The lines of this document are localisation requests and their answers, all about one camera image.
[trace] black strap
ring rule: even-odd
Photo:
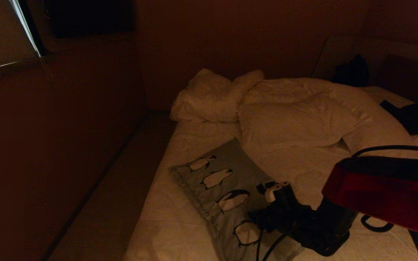
[[[261,240],[262,240],[263,233],[264,233],[264,230],[261,229],[261,233],[259,234],[259,240],[257,241],[256,261],[259,261],[259,251],[261,249]]]
[[[410,145],[387,145],[387,146],[377,146],[377,147],[370,147],[363,150],[359,150],[356,152],[352,157],[357,157],[364,152],[373,152],[374,150],[416,150],[418,151],[418,146],[410,146]]]
[[[373,227],[373,226],[371,226],[371,225],[369,225],[368,223],[367,223],[367,220],[370,218],[370,215],[364,215],[361,219],[360,219],[360,222],[368,229],[368,230],[370,230],[370,231],[373,231],[373,232],[379,232],[379,233],[383,233],[383,232],[388,232],[388,231],[390,231],[390,229],[392,229],[393,228],[393,224],[391,224],[391,223],[387,223],[385,226],[382,226],[382,227]]]

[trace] mattress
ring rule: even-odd
[[[389,95],[375,88],[372,91]],[[194,160],[233,137],[241,140],[238,123],[178,123],[149,189],[125,261],[223,260],[214,250],[204,219],[173,181],[168,168]],[[350,156],[343,141],[327,147],[290,147],[247,154],[275,180],[291,182],[300,203],[314,209],[320,204],[321,189],[335,163]],[[355,219],[349,240],[333,256],[323,257],[304,248],[294,260],[418,260],[407,229],[395,226],[387,233],[375,233],[360,223],[361,216]],[[377,219],[369,223],[385,224]]]

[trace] floor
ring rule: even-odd
[[[121,261],[175,122],[150,112],[49,261]]]

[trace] cord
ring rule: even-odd
[[[364,225],[368,230],[373,231],[373,232],[378,232],[378,233],[383,233],[383,232],[387,232],[390,231],[390,229],[393,228],[393,224],[391,223],[387,223],[385,226],[382,227],[374,227],[369,225],[369,223],[367,223],[367,220],[370,218],[370,215],[363,215],[362,218],[360,219],[360,222],[362,223],[362,225]]]
[[[387,146],[377,146],[377,147],[370,147],[367,149],[359,150],[351,157],[357,157],[364,152],[372,152],[374,150],[415,150],[418,151],[418,146],[410,146],[410,145],[387,145]]]
[[[293,226],[290,230],[288,230],[287,232],[283,233],[283,235],[281,235],[279,238],[277,238],[277,240],[275,240],[275,242],[272,244],[272,246],[269,248],[269,250],[267,251],[267,253],[265,254],[264,258],[262,259],[262,261],[267,261],[267,258],[270,256],[270,254],[272,253],[272,251],[274,251],[274,248],[283,240],[285,239],[285,237],[287,237],[288,235],[290,235],[292,232],[294,232],[295,230],[297,230],[300,226],[302,226],[304,223],[306,223],[307,221],[309,221],[309,219],[296,224],[295,226]]]
[[[256,261],[259,261],[259,250],[261,249],[261,240],[262,240],[262,233],[264,230],[261,230],[261,233],[259,234],[259,241],[257,241],[257,251],[256,251]]]

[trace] bedroom wall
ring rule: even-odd
[[[373,0],[361,36],[418,45],[418,0]]]
[[[330,35],[358,35],[370,0],[135,0],[151,109],[170,109],[200,69],[233,79],[309,76]]]
[[[39,261],[146,112],[134,39],[0,78],[0,260]]]

